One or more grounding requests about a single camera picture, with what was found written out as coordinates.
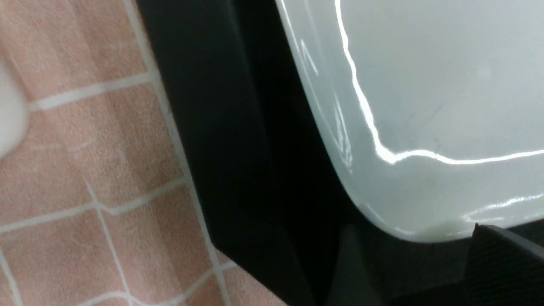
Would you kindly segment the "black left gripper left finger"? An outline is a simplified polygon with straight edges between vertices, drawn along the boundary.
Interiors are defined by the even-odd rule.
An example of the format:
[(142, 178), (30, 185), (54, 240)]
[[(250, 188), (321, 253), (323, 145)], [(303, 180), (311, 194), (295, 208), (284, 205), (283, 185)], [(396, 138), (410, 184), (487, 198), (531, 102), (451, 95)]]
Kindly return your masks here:
[(337, 263), (325, 305), (385, 305), (373, 281), (373, 275), (360, 242), (359, 231), (351, 224), (340, 231)]

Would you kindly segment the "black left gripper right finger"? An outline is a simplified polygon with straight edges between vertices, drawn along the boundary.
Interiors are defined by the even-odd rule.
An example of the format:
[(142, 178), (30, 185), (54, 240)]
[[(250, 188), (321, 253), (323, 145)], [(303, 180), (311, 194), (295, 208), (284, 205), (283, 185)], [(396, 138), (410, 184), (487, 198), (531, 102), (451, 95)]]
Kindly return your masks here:
[(404, 295), (393, 306), (542, 306), (543, 224), (478, 225), (462, 280)]

